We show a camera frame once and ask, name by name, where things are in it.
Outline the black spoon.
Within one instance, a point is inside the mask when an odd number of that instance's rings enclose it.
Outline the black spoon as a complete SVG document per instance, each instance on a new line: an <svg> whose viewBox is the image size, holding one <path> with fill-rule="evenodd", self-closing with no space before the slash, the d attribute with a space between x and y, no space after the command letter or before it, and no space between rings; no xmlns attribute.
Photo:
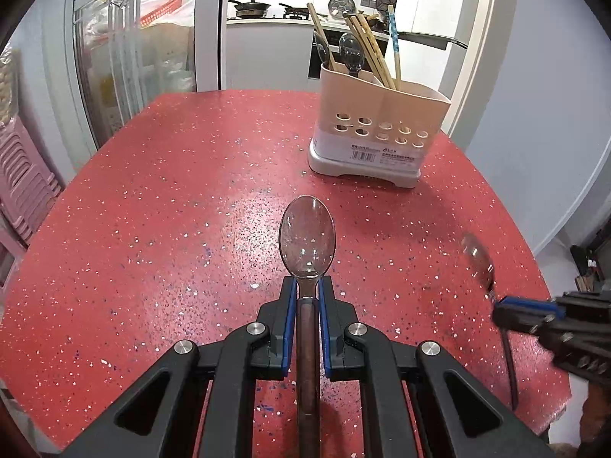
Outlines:
<svg viewBox="0 0 611 458"><path fill-rule="evenodd" d="M317 32L314 32L314 40L317 48L317 53L321 62L321 66L327 68L329 66L329 48L326 45L323 37Z"/></svg>
<svg viewBox="0 0 611 458"><path fill-rule="evenodd" d="M317 287L333 262L336 230L326 205L301 195L285 208L279 247L296 279L296 404L298 455L320 455L320 341Z"/></svg>
<svg viewBox="0 0 611 458"><path fill-rule="evenodd" d="M365 63L365 54L352 33L344 33L338 43L340 57L351 77L359 77Z"/></svg>
<svg viewBox="0 0 611 458"><path fill-rule="evenodd" d="M490 258L487 249L482 243L480 243L480 240L478 240L476 236L469 233L463 236L461 243L464 254L467 256L467 258L469 258L470 265L473 270L473 276L483 286L483 289L488 295L490 301L495 304L495 269L492 258ZM508 371L511 407L512 410L516 410L519 405L519 390L514 357L512 356L511 344L509 343L509 333L500 329L499 335L503 357L505 359L506 371Z"/></svg>

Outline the blue dotted chopstick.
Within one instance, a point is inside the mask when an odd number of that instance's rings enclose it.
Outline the blue dotted chopstick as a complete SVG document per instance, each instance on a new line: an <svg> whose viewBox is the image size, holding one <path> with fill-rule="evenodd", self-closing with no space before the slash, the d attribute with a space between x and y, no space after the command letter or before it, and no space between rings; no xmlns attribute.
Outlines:
<svg viewBox="0 0 611 458"><path fill-rule="evenodd" d="M391 43L393 44L393 52L394 52L394 74L396 78L394 79L394 84L396 84L396 89L400 89L401 86L401 57L400 57L400 48L399 48L399 35L397 31L396 17L394 16L394 6L392 4L388 4L387 6L388 13L388 27L390 28L390 38Z"/></svg>

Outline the yellow patterned chopstick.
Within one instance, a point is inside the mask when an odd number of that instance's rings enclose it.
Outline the yellow patterned chopstick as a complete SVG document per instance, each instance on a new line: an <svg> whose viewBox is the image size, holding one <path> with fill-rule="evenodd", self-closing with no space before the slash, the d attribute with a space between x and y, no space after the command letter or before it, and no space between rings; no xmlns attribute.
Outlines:
<svg viewBox="0 0 611 458"><path fill-rule="evenodd" d="M365 35L367 35L367 38L370 42L370 46L372 47L375 59L377 60L378 69L380 70L380 73L382 74L386 87L390 88L391 90L396 90L397 89L396 84L394 84L394 80L390 75L390 71L388 70L385 59L381 53L378 42L376 41L375 35L373 34L373 31L371 30L371 27L367 19L364 17L362 13L358 13L356 17L359 20L360 27L362 28L362 30L365 31Z"/></svg>

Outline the plain wooden chopstick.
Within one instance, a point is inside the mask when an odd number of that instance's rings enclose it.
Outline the plain wooden chopstick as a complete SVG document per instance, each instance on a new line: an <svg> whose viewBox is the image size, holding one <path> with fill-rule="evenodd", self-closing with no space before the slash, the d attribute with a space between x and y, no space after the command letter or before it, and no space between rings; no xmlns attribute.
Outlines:
<svg viewBox="0 0 611 458"><path fill-rule="evenodd" d="M318 17L318 13L317 13L317 11L314 8L314 4L311 3L311 2L308 2L307 3L307 8L309 9L309 11L311 13L311 20L312 20L312 22L314 24L315 31L317 31L323 37L326 45L328 45L328 48L329 48L329 44L328 44L328 41L326 39L326 36L325 36L325 33L324 33L324 29L322 28L322 25L320 23L320 19ZM327 70L331 70L331 71L335 71L336 70L335 69L335 65L336 65L335 58L333 58L333 53L330 51L330 48L329 48L329 66L326 69Z"/></svg>

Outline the beige plastic utensil holder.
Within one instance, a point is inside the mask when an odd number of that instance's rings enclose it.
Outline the beige plastic utensil holder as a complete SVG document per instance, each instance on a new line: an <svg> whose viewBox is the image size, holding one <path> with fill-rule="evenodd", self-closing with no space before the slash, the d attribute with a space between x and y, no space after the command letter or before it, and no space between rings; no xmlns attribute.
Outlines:
<svg viewBox="0 0 611 458"><path fill-rule="evenodd" d="M310 168L325 176L361 176L411 189L451 101L427 86L384 87L374 73L352 77L342 63L320 69L320 103Z"/></svg>

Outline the stacked pink plastic stools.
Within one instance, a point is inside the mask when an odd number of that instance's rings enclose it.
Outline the stacked pink plastic stools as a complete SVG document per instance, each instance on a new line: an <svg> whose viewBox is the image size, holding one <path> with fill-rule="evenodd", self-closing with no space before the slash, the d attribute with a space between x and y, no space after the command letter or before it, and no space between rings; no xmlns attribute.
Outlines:
<svg viewBox="0 0 611 458"><path fill-rule="evenodd" d="M1 129L1 211L29 244L62 187L34 145L19 116Z"/></svg>

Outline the black built-in oven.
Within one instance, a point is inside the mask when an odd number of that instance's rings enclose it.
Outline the black built-in oven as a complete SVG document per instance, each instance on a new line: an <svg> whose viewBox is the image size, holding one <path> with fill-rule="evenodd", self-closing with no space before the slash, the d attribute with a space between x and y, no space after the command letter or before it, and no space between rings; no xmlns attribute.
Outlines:
<svg viewBox="0 0 611 458"><path fill-rule="evenodd" d="M329 44L329 50L333 53L333 59L337 63L342 63L342 59L339 53L339 39L345 33L344 30L330 30L324 29L325 36L327 38L327 42ZM311 49L311 57L309 63L309 73L307 77L312 80L320 79L320 68L321 68L321 59L318 53L316 38L312 39L312 49Z"/></svg>

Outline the bag of round nuts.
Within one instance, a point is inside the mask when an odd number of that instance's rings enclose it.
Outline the bag of round nuts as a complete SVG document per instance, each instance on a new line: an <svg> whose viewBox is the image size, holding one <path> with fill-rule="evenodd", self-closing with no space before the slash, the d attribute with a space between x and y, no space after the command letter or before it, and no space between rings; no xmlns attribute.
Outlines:
<svg viewBox="0 0 611 458"><path fill-rule="evenodd" d="M0 122L6 126L19 112L19 70L13 48L7 44L0 56Z"/></svg>

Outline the black frying pan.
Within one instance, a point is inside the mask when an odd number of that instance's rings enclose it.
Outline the black frying pan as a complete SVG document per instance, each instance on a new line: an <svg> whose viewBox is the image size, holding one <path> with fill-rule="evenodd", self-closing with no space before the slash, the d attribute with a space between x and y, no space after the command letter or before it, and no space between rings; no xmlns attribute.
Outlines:
<svg viewBox="0 0 611 458"><path fill-rule="evenodd" d="M311 19L311 13L307 7L292 6L285 3L281 3L281 6L284 9L284 19L303 21Z"/></svg>

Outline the black wok on stove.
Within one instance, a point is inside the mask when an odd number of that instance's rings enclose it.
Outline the black wok on stove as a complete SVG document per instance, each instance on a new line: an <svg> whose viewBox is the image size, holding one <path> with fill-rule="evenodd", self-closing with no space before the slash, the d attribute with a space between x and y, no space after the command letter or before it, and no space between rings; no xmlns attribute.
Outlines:
<svg viewBox="0 0 611 458"><path fill-rule="evenodd" d="M228 0L228 2L234 5L237 19L263 19L266 17L268 8L270 7L267 3L257 2L255 0L249 2Z"/></svg>

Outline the glass sliding door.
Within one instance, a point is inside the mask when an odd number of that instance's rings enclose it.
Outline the glass sliding door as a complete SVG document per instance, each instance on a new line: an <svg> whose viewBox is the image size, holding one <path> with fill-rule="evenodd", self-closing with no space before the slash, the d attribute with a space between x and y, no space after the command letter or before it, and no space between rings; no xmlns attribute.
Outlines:
<svg viewBox="0 0 611 458"><path fill-rule="evenodd" d="M68 0L94 147L160 95L221 89L227 0Z"/></svg>

